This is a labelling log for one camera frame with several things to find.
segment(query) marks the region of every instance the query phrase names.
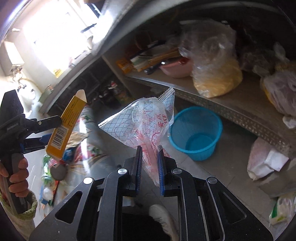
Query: shoe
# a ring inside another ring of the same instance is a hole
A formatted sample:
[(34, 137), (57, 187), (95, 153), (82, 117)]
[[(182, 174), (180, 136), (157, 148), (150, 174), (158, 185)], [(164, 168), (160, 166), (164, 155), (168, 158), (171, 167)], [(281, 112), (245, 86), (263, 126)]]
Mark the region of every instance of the shoe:
[(170, 236), (171, 241), (179, 241), (174, 220), (165, 207), (158, 204), (152, 205), (149, 208), (149, 216), (161, 224), (163, 231)]

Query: barcode number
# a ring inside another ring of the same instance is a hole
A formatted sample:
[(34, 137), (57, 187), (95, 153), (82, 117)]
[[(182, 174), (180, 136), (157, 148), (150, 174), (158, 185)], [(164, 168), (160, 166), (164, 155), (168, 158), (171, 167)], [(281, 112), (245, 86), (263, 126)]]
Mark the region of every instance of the barcode number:
[(64, 126), (60, 126), (54, 136), (54, 139), (52, 141), (52, 146), (55, 148), (61, 149), (63, 142), (65, 140), (65, 137), (67, 135), (68, 128)]

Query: blue bucket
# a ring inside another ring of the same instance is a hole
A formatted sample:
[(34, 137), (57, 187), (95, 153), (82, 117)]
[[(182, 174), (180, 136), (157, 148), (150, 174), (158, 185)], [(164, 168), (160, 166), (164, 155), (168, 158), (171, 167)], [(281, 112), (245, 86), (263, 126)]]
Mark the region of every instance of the blue bucket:
[(209, 158), (222, 133), (222, 122), (214, 112), (193, 106), (182, 110), (170, 128), (170, 142), (194, 161)]

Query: yellow cardboard box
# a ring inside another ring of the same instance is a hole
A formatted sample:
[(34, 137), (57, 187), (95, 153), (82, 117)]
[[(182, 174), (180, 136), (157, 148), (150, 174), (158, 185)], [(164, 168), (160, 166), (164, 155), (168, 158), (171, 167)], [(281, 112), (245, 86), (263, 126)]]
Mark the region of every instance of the yellow cardboard box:
[(54, 129), (49, 140), (46, 153), (53, 159), (57, 161), (62, 159), (70, 135), (85, 105), (85, 92), (84, 90), (79, 90), (61, 116), (62, 125)]

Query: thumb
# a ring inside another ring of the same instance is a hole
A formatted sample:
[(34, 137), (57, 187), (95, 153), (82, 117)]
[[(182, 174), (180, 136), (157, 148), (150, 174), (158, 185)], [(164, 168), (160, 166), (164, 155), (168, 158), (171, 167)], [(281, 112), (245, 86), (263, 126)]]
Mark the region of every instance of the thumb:
[(2, 175), (3, 177), (9, 176), (6, 168), (3, 166), (1, 162), (0, 162), (0, 175)]

